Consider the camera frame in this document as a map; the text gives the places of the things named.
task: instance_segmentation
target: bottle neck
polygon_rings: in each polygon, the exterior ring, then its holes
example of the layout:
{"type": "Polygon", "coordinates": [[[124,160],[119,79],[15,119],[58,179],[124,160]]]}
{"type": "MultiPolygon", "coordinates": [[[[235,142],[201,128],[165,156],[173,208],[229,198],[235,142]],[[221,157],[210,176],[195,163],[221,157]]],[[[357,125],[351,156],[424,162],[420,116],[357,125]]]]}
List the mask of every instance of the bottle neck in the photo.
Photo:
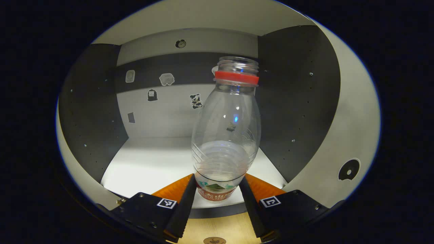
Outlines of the bottle neck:
{"type": "Polygon", "coordinates": [[[216,81],[215,90],[218,92],[226,92],[234,95],[249,95],[253,96],[257,85],[224,80],[214,79],[216,81]]]}

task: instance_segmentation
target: white shelf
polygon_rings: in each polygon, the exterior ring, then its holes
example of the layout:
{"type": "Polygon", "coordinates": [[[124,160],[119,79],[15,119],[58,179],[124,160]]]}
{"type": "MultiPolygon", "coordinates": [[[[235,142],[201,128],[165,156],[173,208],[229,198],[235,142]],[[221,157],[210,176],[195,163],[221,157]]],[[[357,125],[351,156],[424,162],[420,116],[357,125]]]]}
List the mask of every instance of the white shelf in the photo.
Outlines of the white shelf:
{"type": "MultiPolygon", "coordinates": [[[[138,192],[152,194],[159,189],[194,173],[191,138],[129,138],[106,169],[101,184],[108,190],[130,198],[138,192]]],[[[261,149],[249,174],[278,188],[286,185],[261,149]]],[[[239,188],[221,203],[210,203],[198,192],[192,208],[212,208],[244,202],[239,188]]]]}

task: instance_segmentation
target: plastic bottle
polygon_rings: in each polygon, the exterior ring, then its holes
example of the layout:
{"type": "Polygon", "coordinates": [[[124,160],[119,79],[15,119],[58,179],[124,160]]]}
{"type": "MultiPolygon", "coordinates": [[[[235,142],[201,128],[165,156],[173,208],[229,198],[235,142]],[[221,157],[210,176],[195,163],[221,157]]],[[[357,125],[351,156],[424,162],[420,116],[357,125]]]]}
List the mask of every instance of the plastic bottle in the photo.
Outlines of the plastic bottle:
{"type": "Polygon", "coordinates": [[[258,68],[258,62],[240,57],[221,57],[218,63],[216,86],[202,106],[191,139],[198,191],[207,200],[227,199],[258,152],[258,68]]]}

